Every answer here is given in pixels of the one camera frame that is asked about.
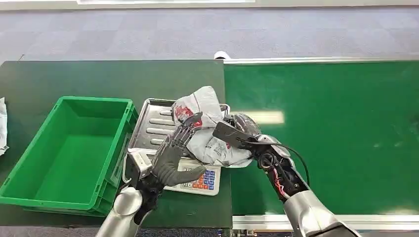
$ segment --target stainless steel tray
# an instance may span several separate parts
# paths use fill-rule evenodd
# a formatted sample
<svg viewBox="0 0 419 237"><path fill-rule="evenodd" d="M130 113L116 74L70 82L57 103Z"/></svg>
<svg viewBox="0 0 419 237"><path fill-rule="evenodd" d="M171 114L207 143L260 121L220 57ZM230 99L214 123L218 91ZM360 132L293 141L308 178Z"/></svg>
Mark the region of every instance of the stainless steel tray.
<svg viewBox="0 0 419 237"><path fill-rule="evenodd" d="M175 126L171 106L174 100L147 99L141 109L128 148L157 150ZM220 104L223 115L230 113L230 107Z"/></svg>

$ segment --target green plastic crate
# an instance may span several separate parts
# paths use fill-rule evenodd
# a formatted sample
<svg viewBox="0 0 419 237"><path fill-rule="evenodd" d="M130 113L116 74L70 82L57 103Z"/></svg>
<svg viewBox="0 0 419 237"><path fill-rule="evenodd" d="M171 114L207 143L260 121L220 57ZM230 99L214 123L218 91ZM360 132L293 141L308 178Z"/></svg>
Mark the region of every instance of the green plastic crate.
<svg viewBox="0 0 419 237"><path fill-rule="evenodd" d="M137 119L128 99L61 97L0 188L0 203L106 216Z"/></svg>

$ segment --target robotic hand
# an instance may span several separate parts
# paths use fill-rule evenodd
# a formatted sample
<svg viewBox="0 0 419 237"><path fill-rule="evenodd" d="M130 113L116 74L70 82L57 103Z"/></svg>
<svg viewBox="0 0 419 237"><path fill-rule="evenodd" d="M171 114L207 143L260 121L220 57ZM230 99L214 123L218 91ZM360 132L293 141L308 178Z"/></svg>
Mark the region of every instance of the robotic hand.
<svg viewBox="0 0 419 237"><path fill-rule="evenodd" d="M157 200L165 186L174 186L199 179L205 173L204 166L192 171L178 171L179 161L193 134L202 113L184 121L160 145L154 158L147 154L129 153L134 167L131 178L115 199L111 212L100 227L96 237L134 237L144 218L157 208Z"/></svg>
<svg viewBox="0 0 419 237"><path fill-rule="evenodd" d="M233 147L251 151L257 167L267 175L284 211L293 227L296 237L361 237L330 212L310 190L295 168L288 150L277 139L263 135L256 123L246 115L236 115L235 124L221 121L213 136Z"/></svg>

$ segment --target white plastic bag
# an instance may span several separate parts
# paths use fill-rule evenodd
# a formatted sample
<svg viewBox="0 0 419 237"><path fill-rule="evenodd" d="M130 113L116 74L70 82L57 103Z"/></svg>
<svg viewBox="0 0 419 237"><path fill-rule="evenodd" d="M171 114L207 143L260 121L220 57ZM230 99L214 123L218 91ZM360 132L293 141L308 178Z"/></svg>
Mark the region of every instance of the white plastic bag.
<svg viewBox="0 0 419 237"><path fill-rule="evenodd" d="M217 95L211 86L204 86L189 96L178 99L172 106L176 125L189 116L203 112L198 125L202 126L189 141L187 148L207 164L224 167L245 167L250 164L250 151L233 148L212 136L215 126L223 119Z"/></svg>
<svg viewBox="0 0 419 237"><path fill-rule="evenodd" d="M215 127L223 119L217 94L211 86L201 87L191 95L176 100L172 108L176 126L198 112L203 113L199 124L203 128Z"/></svg>
<svg viewBox="0 0 419 237"><path fill-rule="evenodd" d="M4 97L0 98L0 156L8 149L7 142L7 111Z"/></svg>

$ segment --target dark green table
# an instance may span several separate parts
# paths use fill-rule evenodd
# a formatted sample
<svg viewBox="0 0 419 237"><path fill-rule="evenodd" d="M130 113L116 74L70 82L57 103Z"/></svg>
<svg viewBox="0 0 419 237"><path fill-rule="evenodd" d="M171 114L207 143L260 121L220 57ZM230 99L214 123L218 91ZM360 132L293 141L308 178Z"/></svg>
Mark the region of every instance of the dark green table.
<svg viewBox="0 0 419 237"><path fill-rule="evenodd" d="M300 152L312 190L335 214L372 229L419 228L419 61L362 61L229 61L226 102L232 111L282 115L260 124L262 132ZM261 217L284 212L255 164L230 174L233 226L284 223Z"/></svg>
<svg viewBox="0 0 419 237"><path fill-rule="evenodd" d="M129 98L139 111L147 98L177 99L204 85L213 86L220 102L225 101L222 62L5 62L0 67L0 96L6 98L10 149L0 157L0 184L63 95ZM214 197L165 191L144 226L231 227L229 173L221 176L220 191ZM102 221L0 205L0 226L98 226Z"/></svg>

